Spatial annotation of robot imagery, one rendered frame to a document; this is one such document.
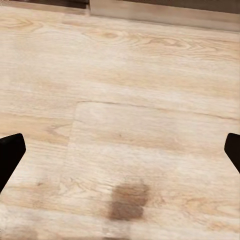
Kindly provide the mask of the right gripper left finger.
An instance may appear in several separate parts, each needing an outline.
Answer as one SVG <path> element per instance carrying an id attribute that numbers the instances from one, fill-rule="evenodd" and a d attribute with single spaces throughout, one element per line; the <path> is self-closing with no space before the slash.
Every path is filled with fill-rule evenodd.
<path id="1" fill-rule="evenodd" d="M 0 138 L 0 193 L 26 153 L 22 133 Z"/>

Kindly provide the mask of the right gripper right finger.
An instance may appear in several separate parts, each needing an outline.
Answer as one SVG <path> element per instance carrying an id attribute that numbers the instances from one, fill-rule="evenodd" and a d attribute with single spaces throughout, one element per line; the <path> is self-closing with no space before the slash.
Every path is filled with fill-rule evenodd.
<path id="1" fill-rule="evenodd" d="M 228 134 L 225 141 L 224 151 L 240 172 L 240 134 Z"/>

